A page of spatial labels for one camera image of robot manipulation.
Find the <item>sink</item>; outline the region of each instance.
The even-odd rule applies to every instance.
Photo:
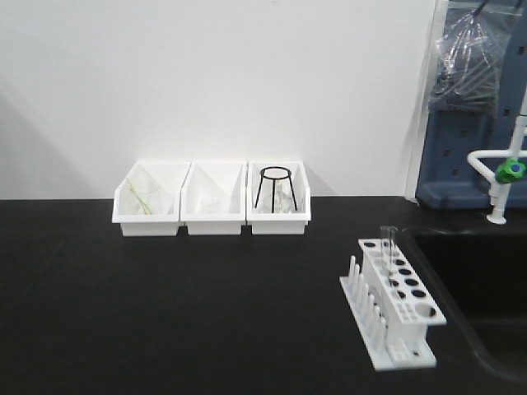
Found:
[[[427,286],[436,290],[447,319],[461,328],[478,361],[505,379],[527,382],[525,228],[404,230],[399,242],[428,277]]]

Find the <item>blue pegboard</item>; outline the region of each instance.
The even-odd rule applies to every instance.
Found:
[[[515,5],[503,0],[501,4]],[[484,208],[488,182],[467,162],[469,152],[506,149],[527,84],[527,12],[515,24],[507,47],[497,117],[460,111],[430,114],[417,182],[417,198],[433,208]],[[501,160],[487,160],[495,169]],[[527,207],[527,180],[512,185],[508,207]]]

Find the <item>test tube rack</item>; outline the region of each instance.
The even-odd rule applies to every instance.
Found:
[[[347,302],[375,370],[436,366],[426,342],[429,326],[446,319],[397,245],[385,256],[387,239],[359,239],[362,268],[351,257],[340,277]]]

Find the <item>rack hole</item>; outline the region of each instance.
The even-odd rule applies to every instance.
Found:
[[[414,295],[416,298],[424,298],[427,294],[425,294],[422,290],[413,290],[412,295]]]
[[[413,280],[412,278],[407,278],[406,280],[404,280],[404,282],[406,282],[409,286],[416,286],[417,284],[419,284],[417,280]]]
[[[416,304],[415,311],[421,317],[425,317],[425,318],[435,317],[437,314],[436,309],[434,309],[433,307],[431,307],[429,304],[426,304],[426,303]]]
[[[404,292],[402,292],[401,290],[392,290],[392,296],[396,300],[402,300],[402,299],[406,298],[406,294]]]

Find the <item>clear plastic bag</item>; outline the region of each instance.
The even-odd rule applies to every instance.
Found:
[[[449,9],[444,35],[436,43],[440,62],[431,111],[495,114],[503,58],[518,9],[486,5],[465,3]]]

